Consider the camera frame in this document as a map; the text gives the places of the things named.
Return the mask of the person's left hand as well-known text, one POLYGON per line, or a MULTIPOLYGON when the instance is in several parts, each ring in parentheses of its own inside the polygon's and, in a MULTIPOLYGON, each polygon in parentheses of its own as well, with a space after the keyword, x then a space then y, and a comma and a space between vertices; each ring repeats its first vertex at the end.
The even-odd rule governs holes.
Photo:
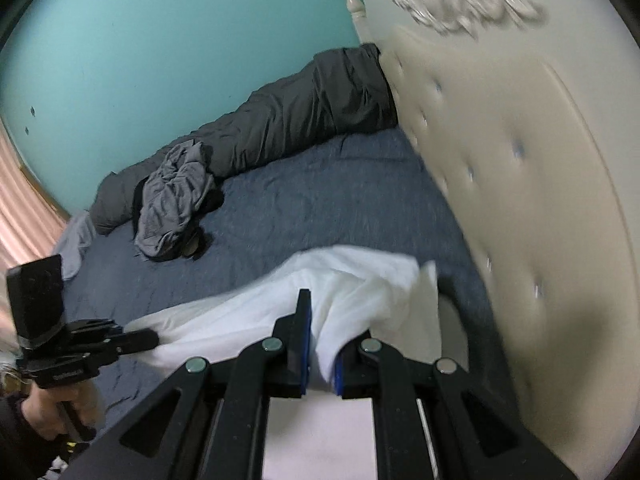
POLYGON ((58 412, 58 404, 70 402, 84 426, 100 428, 104 423, 104 402, 91 380, 78 384, 41 389, 33 385, 22 402, 24 419, 36 434, 48 441, 66 434, 65 422, 58 412))

